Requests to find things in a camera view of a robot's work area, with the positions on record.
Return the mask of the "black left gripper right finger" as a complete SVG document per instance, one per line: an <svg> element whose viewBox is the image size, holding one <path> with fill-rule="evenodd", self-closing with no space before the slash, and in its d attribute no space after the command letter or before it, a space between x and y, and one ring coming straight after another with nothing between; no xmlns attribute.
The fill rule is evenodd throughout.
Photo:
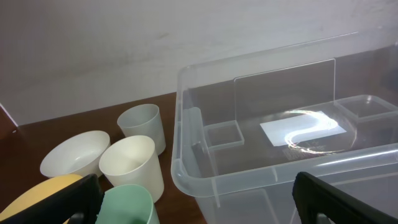
<svg viewBox="0 0 398 224"><path fill-rule="evenodd" d="M308 172L299 172L292 189L302 223L397 224L394 218L344 193Z"/></svg>

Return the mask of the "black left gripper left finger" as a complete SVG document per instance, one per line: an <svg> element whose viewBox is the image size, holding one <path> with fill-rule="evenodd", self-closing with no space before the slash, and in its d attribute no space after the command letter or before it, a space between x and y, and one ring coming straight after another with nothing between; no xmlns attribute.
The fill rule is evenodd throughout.
<svg viewBox="0 0 398 224"><path fill-rule="evenodd" d="M95 223L103 198L98 176L88 174L1 223Z"/></svg>

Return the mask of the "white label in container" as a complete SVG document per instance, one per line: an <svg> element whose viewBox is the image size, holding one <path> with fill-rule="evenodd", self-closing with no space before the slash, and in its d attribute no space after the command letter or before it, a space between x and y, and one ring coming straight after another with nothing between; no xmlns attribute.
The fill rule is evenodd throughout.
<svg viewBox="0 0 398 224"><path fill-rule="evenodd" d="M292 110L294 117L261 123L273 146L293 146L299 142L345 133L336 120L322 111Z"/></svg>

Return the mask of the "clear plastic storage container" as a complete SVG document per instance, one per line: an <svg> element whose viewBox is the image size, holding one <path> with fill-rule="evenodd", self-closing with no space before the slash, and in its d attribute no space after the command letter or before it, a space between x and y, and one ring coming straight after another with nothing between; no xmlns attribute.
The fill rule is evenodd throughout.
<svg viewBox="0 0 398 224"><path fill-rule="evenodd" d="M397 27L180 71L171 176L207 223L298 223L299 172L397 216Z"/></svg>

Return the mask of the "small yellow bowl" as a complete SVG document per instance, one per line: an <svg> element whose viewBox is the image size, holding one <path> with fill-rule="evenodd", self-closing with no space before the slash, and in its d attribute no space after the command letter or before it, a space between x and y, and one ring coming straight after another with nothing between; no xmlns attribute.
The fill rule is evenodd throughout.
<svg viewBox="0 0 398 224"><path fill-rule="evenodd" d="M29 208L41 200L68 187L83 177L77 174L67 174L53 177L32 187L16 198L1 212L1 221Z"/></svg>

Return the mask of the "mint green plastic cup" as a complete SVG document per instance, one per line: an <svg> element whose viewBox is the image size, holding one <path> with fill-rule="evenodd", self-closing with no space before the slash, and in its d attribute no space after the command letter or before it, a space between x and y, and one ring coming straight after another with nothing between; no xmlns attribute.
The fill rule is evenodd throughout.
<svg viewBox="0 0 398 224"><path fill-rule="evenodd" d="M140 185L113 187L104 193L96 224L159 224L152 196Z"/></svg>

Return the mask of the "small white bowl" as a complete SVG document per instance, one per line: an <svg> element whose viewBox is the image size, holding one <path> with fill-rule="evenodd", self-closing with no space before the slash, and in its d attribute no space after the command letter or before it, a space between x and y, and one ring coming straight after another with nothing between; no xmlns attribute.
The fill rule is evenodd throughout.
<svg viewBox="0 0 398 224"><path fill-rule="evenodd" d="M67 174L103 175L99 161L111 141L104 131L88 131L71 137L53 148L42 160L40 173L48 178Z"/></svg>

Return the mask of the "cream plastic cup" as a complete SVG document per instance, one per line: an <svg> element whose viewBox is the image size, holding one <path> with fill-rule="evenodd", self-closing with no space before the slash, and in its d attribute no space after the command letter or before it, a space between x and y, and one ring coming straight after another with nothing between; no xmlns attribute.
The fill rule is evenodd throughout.
<svg viewBox="0 0 398 224"><path fill-rule="evenodd" d="M154 202L164 192L155 142L148 136L131 136L112 144L102 154L99 169L115 187L126 184L144 187Z"/></svg>

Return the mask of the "grey plastic cup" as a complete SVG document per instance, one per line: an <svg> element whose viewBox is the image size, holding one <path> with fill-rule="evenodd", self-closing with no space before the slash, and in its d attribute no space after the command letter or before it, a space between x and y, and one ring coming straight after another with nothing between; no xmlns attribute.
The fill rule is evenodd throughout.
<svg viewBox="0 0 398 224"><path fill-rule="evenodd" d="M125 137L144 135L155 142L157 155L166 148L164 129L160 109L155 104L143 104L123 112L117 119L117 124Z"/></svg>

